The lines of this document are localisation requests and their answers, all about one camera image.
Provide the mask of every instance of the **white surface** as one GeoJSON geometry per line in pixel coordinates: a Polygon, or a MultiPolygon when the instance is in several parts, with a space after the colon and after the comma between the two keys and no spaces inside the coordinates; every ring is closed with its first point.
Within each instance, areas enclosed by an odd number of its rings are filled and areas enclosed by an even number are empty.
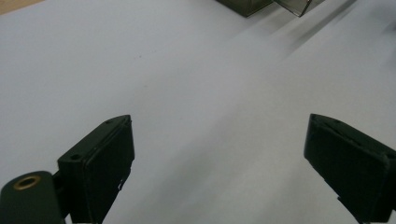
{"type": "Polygon", "coordinates": [[[131,114],[105,223],[356,223],[303,157],[308,116],[396,148],[396,1],[244,19],[214,0],[45,1],[0,17],[0,185],[131,114]]]}

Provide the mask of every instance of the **screw hole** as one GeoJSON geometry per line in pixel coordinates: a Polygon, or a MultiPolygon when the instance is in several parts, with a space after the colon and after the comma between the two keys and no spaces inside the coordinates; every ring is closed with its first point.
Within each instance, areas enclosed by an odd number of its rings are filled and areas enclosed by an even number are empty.
{"type": "Polygon", "coordinates": [[[78,155],[78,154],[75,154],[75,155],[73,155],[73,156],[70,157],[70,159],[72,159],[73,161],[76,161],[76,160],[78,160],[79,158],[81,158],[81,156],[78,155]]]}
{"type": "Polygon", "coordinates": [[[17,183],[15,183],[14,189],[17,190],[29,189],[30,187],[36,185],[38,181],[40,181],[40,179],[41,177],[38,175],[27,176],[19,180],[17,183]]]}

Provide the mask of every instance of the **transparent plastic container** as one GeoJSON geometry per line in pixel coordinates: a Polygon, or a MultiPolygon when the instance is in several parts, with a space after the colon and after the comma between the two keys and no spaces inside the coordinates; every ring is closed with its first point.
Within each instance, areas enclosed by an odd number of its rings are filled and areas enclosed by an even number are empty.
{"type": "Polygon", "coordinates": [[[222,3],[226,7],[234,10],[244,17],[248,17],[251,14],[257,12],[273,3],[272,0],[218,0],[218,2],[222,3]]]}
{"type": "Polygon", "coordinates": [[[306,12],[324,2],[324,0],[274,0],[274,2],[280,4],[294,15],[302,17],[306,12]]]}

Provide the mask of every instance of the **white table surface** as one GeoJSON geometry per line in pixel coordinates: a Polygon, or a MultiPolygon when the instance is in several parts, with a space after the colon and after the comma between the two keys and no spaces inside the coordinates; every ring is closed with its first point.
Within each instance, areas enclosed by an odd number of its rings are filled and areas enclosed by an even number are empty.
{"type": "Polygon", "coordinates": [[[45,1],[0,17],[0,185],[131,114],[105,223],[357,223],[303,157],[310,113],[396,148],[396,1],[249,19],[214,0],[45,1]]]}

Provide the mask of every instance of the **black plastic part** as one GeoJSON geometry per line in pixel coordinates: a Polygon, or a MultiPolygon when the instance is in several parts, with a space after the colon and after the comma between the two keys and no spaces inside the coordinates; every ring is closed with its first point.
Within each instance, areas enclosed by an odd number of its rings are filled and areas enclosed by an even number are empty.
{"type": "Polygon", "coordinates": [[[33,172],[8,182],[1,191],[1,224],[64,224],[52,175],[33,172]]]}
{"type": "Polygon", "coordinates": [[[58,196],[58,202],[61,209],[62,217],[65,218],[70,213],[70,200],[67,195],[66,189],[64,187],[64,182],[62,181],[59,171],[52,176],[53,184],[55,187],[56,195],[58,196]]]}
{"type": "Polygon", "coordinates": [[[311,115],[304,156],[360,222],[388,222],[396,201],[396,152],[337,120],[311,115]]]}
{"type": "Polygon", "coordinates": [[[272,0],[218,0],[218,2],[244,17],[248,17],[273,3],[272,0]]]}
{"type": "Polygon", "coordinates": [[[74,223],[102,223],[131,172],[129,115],[109,119],[58,160],[74,223]]]}

